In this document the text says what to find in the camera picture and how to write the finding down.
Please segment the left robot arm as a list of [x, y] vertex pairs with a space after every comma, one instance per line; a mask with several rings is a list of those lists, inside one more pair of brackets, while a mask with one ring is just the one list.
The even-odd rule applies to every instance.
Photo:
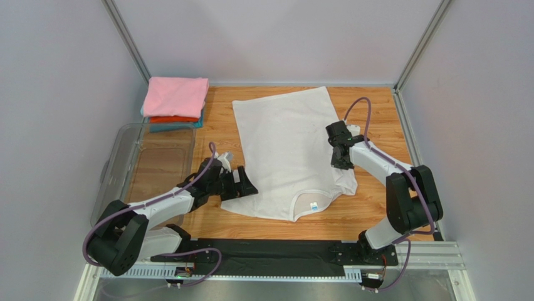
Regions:
[[137, 260], [179, 250], [187, 233], [178, 226], [160, 224], [199, 209], [211, 196], [228, 201], [257, 193], [244, 166], [232, 170], [225, 157], [206, 158], [197, 172], [160, 196], [130, 204], [109, 203], [84, 239], [83, 256], [112, 275], [123, 275]]

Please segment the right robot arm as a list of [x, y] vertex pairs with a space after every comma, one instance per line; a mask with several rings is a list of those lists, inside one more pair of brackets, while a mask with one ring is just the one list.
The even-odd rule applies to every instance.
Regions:
[[326, 127], [328, 143], [333, 148], [331, 165], [349, 170], [358, 166], [385, 186], [386, 217], [364, 231], [359, 240], [373, 250], [399, 242], [421, 228], [442, 219], [436, 183], [429, 167], [403, 163], [380, 150], [365, 135], [354, 135], [340, 120]]

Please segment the white t-shirt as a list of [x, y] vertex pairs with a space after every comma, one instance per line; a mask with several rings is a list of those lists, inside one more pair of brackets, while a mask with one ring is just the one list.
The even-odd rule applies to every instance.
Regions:
[[258, 193], [223, 201], [222, 209], [295, 222], [353, 196], [352, 169], [332, 167], [326, 127], [339, 120], [326, 87], [233, 101], [245, 171]]

